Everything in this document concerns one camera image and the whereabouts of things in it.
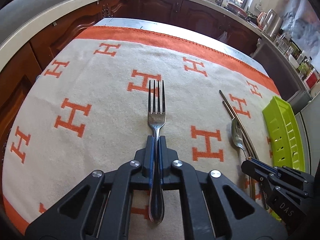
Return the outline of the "steel chopstick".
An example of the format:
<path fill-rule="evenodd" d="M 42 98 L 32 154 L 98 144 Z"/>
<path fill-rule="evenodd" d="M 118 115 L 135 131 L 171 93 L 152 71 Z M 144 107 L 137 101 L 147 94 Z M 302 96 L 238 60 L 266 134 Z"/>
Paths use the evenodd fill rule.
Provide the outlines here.
<path fill-rule="evenodd" d="M 242 150 L 242 152 L 245 156 L 245 159 L 248 160 L 251 156 L 246 151 L 240 124 L 239 124 L 238 120 L 236 119 L 236 117 L 231 112 L 231 110 L 229 109 L 229 107 L 227 106 L 227 103 L 225 101 L 223 101 L 222 103 L 225 106 L 225 108 L 227 109 L 230 116 L 232 117 L 232 124 L 231 124 L 232 142 L 237 148 Z M 249 190 L 250 190 L 250 197 L 253 200 L 255 200 L 255 193 L 256 193 L 255 182 L 254 182 L 254 179 L 251 177 L 249 177 Z"/>
<path fill-rule="evenodd" d="M 239 125 L 240 125 L 240 128 L 241 128 L 241 131 L 242 131 L 242 134 L 244 136 L 244 142 L 247 144 L 248 146 L 248 150 L 249 150 L 249 153 L 251 153 L 251 156 L 254 158 L 254 159 L 259 159 L 258 155 L 257 155 L 257 152 L 254 148 L 254 145 L 243 125 L 243 123 L 241 122 L 240 118 L 238 117 L 237 113 L 235 112 L 235 110 L 233 109 L 231 103 L 228 101 L 228 99 L 225 97 L 225 95 L 223 94 L 223 92 L 221 90 L 219 90 L 219 93 L 220 95 L 222 96 L 223 98 L 223 101 L 222 103 L 226 106 L 226 108 L 229 110 L 230 112 L 230 115 L 231 117 L 233 118 L 236 118 L 236 120 L 238 121 Z"/>

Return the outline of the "wooden-handled small spoon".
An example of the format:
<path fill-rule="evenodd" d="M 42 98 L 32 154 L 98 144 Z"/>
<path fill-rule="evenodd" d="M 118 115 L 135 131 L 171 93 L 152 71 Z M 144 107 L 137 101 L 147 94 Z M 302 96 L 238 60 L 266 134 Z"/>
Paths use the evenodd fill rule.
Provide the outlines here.
<path fill-rule="evenodd" d="M 232 123 L 231 123 L 231 135 L 232 135 L 232 141 L 234 143 L 234 145 L 241 149 L 245 159 L 248 159 L 248 154 L 246 152 L 246 149 L 244 147 L 244 142 L 243 142 L 243 138 L 242 138 L 242 131 L 240 128 L 240 124 L 238 122 L 238 120 L 236 118 L 232 119 Z"/>

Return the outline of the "steel fork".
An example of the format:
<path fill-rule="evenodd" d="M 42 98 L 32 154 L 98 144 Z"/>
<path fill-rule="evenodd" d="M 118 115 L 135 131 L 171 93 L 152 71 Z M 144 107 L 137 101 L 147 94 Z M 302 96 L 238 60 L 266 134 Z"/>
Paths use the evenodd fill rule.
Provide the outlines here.
<path fill-rule="evenodd" d="M 153 81 L 153 99 L 151 99 L 151 82 L 149 82 L 148 93 L 148 126 L 153 132 L 153 166 L 152 180 L 149 197 L 149 218 L 155 224 L 160 224 L 164 217 L 164 198 L 161 186 L 160 154 L 159 154 L 159 134 L 165 125 L 165 92 L 164 82 L 162 82 L 162 97 L 160 94 L 159 81 Z"/>

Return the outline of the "dark wooden kitchen cabinets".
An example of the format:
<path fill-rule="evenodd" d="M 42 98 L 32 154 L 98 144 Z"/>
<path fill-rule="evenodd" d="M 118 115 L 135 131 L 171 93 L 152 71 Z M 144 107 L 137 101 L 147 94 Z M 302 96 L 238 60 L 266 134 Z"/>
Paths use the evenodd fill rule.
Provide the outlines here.
<path fill-rule="evenodd" d="M 227 44 L 246 55 L 260 36 L 245 20 L 207 0 L 70 0 L 39 14 L 1 45 L 1 116 L 13 117 L 35 77 L 73 38 L 102 19 L 133 18 L 166 23 Z"/>

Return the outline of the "green plastic utensil tray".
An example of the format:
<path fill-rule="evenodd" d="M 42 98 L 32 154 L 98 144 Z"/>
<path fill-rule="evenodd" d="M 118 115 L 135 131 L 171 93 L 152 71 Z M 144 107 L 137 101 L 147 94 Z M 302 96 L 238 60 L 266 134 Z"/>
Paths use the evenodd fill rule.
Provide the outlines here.
<path fill-rule="evenodd" d="M 263 109 L 272 149 L 273 165 L 305 171 L 302 139 L 291 105 L 273 96 Z"/>

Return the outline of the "beige orange H-pattern cloth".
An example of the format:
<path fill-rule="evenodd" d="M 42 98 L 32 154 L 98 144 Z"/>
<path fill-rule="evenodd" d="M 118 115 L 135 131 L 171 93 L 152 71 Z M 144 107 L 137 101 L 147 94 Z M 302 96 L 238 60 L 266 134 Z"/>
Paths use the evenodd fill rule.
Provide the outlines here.
<path fill-rule="evenodd" d="M 125 27 L 90 27 L 36 76 L 4 155 L 5 211 L 18 229 L 92 171 L 117 169 L 146 145 L 148 87 L 165 85 L 167 146 L 197 170 L 221 171 L 243 190 L 227 98 L 261 161 L 272 164 L 263 109 L 278 91 L 250 57 L 219 41 Z"/>

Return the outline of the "grey metal cabinet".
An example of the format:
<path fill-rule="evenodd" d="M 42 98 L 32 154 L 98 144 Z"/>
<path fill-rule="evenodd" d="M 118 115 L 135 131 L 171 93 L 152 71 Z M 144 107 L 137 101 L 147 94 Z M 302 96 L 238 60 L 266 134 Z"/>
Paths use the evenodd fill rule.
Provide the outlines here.
<path fill-rule="evenodd" d="M 300 112 L 312 97 L 289 60 L 267 38 L 257 41 L 252 58 L 259 62 L 274 81 L 281 98 L 287 101 L 295 114 Z"/>

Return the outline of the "red label jar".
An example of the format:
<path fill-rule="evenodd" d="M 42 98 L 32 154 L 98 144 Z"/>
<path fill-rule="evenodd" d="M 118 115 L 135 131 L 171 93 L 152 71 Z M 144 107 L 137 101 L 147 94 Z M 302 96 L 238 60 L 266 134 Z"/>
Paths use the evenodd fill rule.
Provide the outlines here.
<path fill-rule="evenodd" d="M 308 90 L 311 90 L 312 87 L 319 81 L 319 73 L 315 68 L 306 76 L 304 83 Z"/>

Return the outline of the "steel kettle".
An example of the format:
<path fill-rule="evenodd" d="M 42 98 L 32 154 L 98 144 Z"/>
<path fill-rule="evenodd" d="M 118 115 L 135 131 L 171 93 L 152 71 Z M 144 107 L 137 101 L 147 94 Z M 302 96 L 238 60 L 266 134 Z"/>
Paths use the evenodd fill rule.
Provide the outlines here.
<path fill-rule="evenodd" d="M 262 33 L 271 41 L 274 41 L 281 29 L 283 19 L 273 9 L 270 9 L 268 13 L 260 13 L 257 23 Z"/>

